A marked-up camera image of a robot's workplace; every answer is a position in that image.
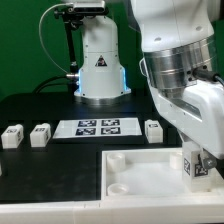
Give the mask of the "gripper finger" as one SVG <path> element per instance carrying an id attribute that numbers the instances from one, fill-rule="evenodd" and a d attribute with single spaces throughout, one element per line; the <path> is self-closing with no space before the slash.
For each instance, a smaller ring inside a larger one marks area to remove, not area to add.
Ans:
<path id="1" fill-rule="evenodd" d="M 200 152 L 200 158 L 201 158 L 202 166 L 207 170 L 210 170 L 217 166 L 216 158 L 206 150 L 202 150 Z"/>

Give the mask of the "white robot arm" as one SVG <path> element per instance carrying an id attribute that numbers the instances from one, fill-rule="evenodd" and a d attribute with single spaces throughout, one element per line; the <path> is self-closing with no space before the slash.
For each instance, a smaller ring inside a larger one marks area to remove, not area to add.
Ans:
<path id="1" fill-rule="evenodd" d="M 141 33 L 149 89 L 159 114 L 199 147 L 211 169 L 224 158 L 224 89 L 215 70 L 214 30 L 207 0 L 128 0 Z M 115 40 L 106 31 L 104 0 L 79 0 L 84 16 L 84 65 L 80 94 L 102 100 L 121 95 L 124 82 Z"/>

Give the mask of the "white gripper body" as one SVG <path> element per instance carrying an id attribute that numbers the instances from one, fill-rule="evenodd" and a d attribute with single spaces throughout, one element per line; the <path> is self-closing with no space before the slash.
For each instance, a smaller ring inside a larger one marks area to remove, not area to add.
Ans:
<path id="1" fill-rule="evenodd" d="M 217 159 L 224 159 L 224 87 L 198 81 L 169 99 L 149 86 L 159 114 Z"/>

